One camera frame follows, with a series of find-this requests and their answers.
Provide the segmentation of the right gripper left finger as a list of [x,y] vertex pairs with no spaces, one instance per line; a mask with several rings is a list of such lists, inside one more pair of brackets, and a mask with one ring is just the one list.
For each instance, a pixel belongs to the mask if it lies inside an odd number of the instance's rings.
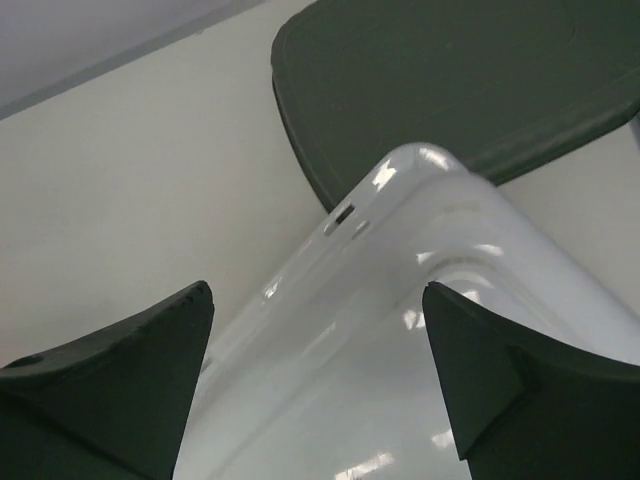
[[2,478],[172,478],[213,317],[197,281],[2,367]]

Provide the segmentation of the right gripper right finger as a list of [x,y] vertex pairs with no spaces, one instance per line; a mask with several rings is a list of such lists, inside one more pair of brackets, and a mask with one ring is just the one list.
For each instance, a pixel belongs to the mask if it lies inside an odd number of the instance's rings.
[[474,479],[636,479],[639,368],[429,283],[422,306],[455,446]]

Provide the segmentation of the white plastic tub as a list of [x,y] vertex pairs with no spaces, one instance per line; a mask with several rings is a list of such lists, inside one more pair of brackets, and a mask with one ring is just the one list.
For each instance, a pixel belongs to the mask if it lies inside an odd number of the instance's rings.
[[639,318],[446,150],[391,151],[212,343],[178,479],[466,479],[432,281],[627,363]]

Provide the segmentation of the grey-green plastic tray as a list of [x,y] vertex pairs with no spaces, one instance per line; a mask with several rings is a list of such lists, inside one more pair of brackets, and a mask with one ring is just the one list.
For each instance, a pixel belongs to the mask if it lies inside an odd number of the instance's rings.
[[326,210],[427,142],[503,184],[639,111],[635,1],[317,1],[278,30],[272,88]]

